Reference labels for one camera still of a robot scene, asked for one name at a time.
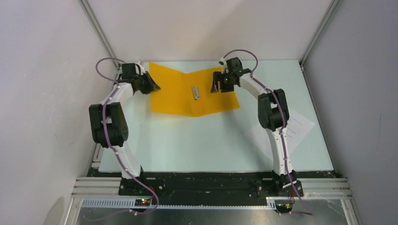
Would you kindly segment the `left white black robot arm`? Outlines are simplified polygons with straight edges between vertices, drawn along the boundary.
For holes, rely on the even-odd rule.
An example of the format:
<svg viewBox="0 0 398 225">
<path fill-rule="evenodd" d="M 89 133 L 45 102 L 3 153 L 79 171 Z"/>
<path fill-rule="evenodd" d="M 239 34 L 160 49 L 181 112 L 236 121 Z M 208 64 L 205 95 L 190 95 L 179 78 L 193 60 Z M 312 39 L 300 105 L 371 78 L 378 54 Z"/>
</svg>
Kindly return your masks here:
<svg viewBox="0 0 398 225">
<path fill-rule="evenodd" d="M 133 179 L 130 189 L 137 195 L 143 195 L 148 189 L 148 182 L 140 178 L 142 166 L 130 150 L 129 128 L 123 108 L 136 92 L 148 95 L 161 88 L 138 62 L 122 62 L 119 71 L 109 95 L 99 104 L 89 106 L 92 137 L 95 143 L 113 153 L 122 177 Z"/>
</svg>

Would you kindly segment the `orange file folder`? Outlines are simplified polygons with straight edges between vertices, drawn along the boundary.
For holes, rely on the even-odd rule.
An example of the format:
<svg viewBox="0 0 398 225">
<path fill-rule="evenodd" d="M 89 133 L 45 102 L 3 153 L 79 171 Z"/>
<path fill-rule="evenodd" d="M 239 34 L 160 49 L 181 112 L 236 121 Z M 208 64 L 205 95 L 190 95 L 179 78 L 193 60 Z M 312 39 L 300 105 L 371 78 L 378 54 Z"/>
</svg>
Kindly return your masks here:
<svg viewBox="0 0 398 225">
<path fill-rule="evenodd" d="M 220 67 L 184 73 L 149 63 L 149 74 L 161 88 L 150 93 L 151 111 L 199 117 L 240 108 L 234 92 L 211 93 L 213 72 Z"/>
</svg>

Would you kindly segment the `metal folder clip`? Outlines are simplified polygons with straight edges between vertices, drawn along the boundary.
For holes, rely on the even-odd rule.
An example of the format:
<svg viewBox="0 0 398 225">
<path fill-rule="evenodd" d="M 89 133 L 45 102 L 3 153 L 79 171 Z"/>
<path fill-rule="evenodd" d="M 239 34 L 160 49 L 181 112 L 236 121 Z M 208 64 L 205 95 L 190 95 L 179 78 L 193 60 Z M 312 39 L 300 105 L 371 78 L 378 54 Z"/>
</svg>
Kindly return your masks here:
<svg viewBox="0 0 398 225">
<path fill-rule="evenodd" d="M 197 86 L 192 86 L 192 92 L 195 100 L 200 100 L 199 89 Z"/>
</svg>

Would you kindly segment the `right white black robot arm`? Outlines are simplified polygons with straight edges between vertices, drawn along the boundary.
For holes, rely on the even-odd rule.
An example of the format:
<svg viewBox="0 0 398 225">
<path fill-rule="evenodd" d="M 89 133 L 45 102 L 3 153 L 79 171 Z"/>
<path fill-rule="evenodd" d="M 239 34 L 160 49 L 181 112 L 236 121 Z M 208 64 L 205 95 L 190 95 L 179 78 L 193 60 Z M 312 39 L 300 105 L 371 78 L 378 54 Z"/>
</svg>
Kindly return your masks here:
<svg viewBox="0 0 398 225">
<path fill-rule="evenodd" d="M 238 57 L 221 58 L 220 72 L 213 73 L 211 93 L 234 91 L 235 86 L 248 91 L 257 100 L 258 120 L 267 132 L 273 157 L 273 191 L 280 196 L 293 193 L 299 197 L 299 182 L 288 153 L 285 130 L 290 118 L 283 89 L 272 90 L 253 76 L 253 70 L 244 68 Z"/>
</svg>

